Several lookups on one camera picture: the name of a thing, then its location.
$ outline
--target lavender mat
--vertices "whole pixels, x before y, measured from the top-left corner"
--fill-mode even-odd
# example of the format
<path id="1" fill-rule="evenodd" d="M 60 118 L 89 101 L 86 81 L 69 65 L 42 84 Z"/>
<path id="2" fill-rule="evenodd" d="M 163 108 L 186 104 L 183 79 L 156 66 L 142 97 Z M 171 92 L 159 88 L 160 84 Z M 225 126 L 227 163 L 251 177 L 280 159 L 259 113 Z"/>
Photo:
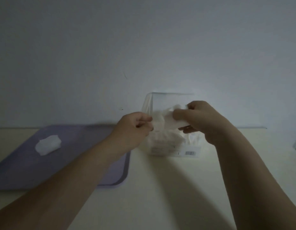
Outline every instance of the lavender mat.
<path id="1" fill-rule="evenodd" d="M 31 189 L 39 185 L 106 138 L 112 129 L 112 125 L 53 125 L 40 129 L 0 162 L 0 190 Z M 50 135 L 58 135 L 62 147 L 40 156 L 35 145 Z M 129 161 L 130 152 L 109 167 L 97 187 L 120 185 L 128 175 Z"/>

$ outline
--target hand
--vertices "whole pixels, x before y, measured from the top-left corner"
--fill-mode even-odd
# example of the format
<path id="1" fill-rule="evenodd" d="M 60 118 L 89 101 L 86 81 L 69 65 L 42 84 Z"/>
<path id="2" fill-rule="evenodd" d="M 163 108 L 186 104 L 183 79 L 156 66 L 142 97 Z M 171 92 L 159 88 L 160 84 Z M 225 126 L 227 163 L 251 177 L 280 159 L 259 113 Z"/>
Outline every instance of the hand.
<path id="1" fill-rule="evenodd" d="M 175 120 L 185 120 L 190 124 L 179 128 L 183 133 L 201 131 L 205 134 L 207 142 L 215 144 L 225 129 L 233 127 L 206 101 L 192 101 L 187 106 L 188 110 L 176 109 L 173 112 Z"/>
<path id="2" fill-rule="evenodd" d="M 153 130 L 152 117 L 142 112 L 125 115 L 119 120 L 109 138 L 119 144 L 124 153 L 136 148 Z"/>

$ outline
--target cotton pad package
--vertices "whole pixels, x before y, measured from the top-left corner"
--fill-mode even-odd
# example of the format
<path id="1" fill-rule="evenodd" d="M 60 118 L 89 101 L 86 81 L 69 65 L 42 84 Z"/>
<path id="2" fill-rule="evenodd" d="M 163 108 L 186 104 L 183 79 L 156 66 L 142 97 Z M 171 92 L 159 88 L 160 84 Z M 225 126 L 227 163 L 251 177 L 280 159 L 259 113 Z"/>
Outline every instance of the cotton pad package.
<path id="1" fill-rule="evenodd" d="M 142 112 L 153 117 L 154 130 L 146 137 L 141 148 L 152 155 L 197 157 L 200 152 L 200 144 L 204 140 L 204 134 L 201 132 L 184 134 L 178 130 L 179 127 L 188 126 L 189 124 L 185 121 L 173 119 L 175 109 L 187 109 L 186 105 L 173 104 L 175 101 L 189 103 L 192 99 L 185 94 L 147 94 Z"/>

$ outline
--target white table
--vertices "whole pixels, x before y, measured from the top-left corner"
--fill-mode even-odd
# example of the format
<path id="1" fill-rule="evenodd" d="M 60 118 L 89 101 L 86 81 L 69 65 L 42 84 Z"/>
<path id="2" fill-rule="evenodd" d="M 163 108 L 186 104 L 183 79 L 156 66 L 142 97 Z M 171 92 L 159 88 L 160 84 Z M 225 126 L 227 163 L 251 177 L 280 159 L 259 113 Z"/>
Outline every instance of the white table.
<path id="1" fill-rule="evenodd" d="M 0 161 L 37 129 L 0 129 Z M 296 205 L 296 151 L 273 141 L 266 129 L 241 129 Z M 0 209 L 23 192 L 0 192 Z M 198 159 L 131 154 L 129 175 L 118 188 L 97 189 L 69 229 L 235 228 L 215 148 Z"/>

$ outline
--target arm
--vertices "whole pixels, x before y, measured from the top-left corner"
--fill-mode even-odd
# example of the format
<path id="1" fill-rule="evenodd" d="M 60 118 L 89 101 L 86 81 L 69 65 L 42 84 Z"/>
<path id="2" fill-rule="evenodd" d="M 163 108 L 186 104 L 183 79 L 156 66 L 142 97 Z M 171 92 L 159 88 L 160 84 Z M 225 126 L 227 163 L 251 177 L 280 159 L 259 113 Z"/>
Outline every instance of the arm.
<path id="1" fill-rule="evenodd" d="M 176 110 L 186 120 L 184 133 L 201 131 L 216 147 L 224 183 L 238 229 L 296 229 L 296 206 L 236 127 L 207 102 L 194 101 Z"/>
<path id="2" fill-rule="evenodd" d="M 0 210 L 1 229 L 67 229 L 112 162 L 137 147 L 152 118 L 123 116 L 109 137 Z"/>

